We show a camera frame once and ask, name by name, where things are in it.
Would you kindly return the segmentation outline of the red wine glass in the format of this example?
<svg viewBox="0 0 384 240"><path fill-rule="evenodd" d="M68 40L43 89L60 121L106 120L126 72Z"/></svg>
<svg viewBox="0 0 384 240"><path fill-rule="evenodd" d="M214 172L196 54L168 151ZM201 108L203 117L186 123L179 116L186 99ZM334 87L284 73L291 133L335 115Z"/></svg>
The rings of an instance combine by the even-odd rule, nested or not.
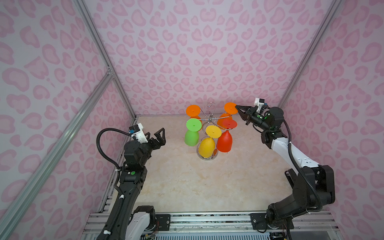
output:
<svg viewBox="0 0 384 240"><path fill-rule="evenodd" d="M225 119L222 121L221 127L225 129L222 135L218 138L217 149L222 153L228 153L232 149L233 137L230 130L237 127L237 122L232 119Z"/></svg>

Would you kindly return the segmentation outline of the yellow wine glass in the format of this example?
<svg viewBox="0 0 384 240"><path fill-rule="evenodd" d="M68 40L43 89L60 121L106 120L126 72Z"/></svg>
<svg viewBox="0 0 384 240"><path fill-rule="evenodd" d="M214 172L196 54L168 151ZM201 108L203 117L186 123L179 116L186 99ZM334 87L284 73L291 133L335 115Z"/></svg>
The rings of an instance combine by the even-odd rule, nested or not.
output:
<svg viewBox="0 0 384 240"><path fill-rule="evenodd" d="M206 127L207 138L203 139L198 147L199 155L204 159L210 159L216 149L215 139L222 135L222 131L215 125Z"/></svg>

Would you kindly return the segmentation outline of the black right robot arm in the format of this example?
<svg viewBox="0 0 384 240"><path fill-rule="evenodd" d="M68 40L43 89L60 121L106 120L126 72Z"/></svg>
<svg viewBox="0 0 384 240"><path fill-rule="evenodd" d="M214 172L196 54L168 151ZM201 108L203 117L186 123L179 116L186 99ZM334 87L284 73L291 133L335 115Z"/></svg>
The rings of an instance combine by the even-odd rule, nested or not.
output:
<svg viewBox="0 0 384 240"><path fill-rule="evenodd" d="M279 228L290 231L294 218L320 212L336 201L334 170L312 160L294 146L281 108L261 103L254 107L237 105L236 109L246 125L252 125L261 134L262 143L293 166L285 172L292 193L270 204L263 220L254 221L258 232Z"/></svg>

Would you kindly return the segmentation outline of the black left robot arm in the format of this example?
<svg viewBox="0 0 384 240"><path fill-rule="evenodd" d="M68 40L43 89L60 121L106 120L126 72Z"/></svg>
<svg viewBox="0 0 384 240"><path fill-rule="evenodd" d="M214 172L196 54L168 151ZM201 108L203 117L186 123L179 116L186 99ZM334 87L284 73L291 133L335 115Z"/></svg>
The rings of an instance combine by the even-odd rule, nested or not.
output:
<svg viewBox="0 0 384 240"><path fill-rule="evenodd" d="M124 145L125 161L119 165L102 150L101 137L105 132L116 132L130 137ZM154 150L166 144L166 131L159 129L154 137L144 133L140 124L129 127L127 132L115 128L101 130L96 147L103 158L112 163L117 172L114 189L118 196L106 221L99 240L139 240L147 231L156 231L158 223L153 206L134 207L147 177L146 163Z"/></svg>

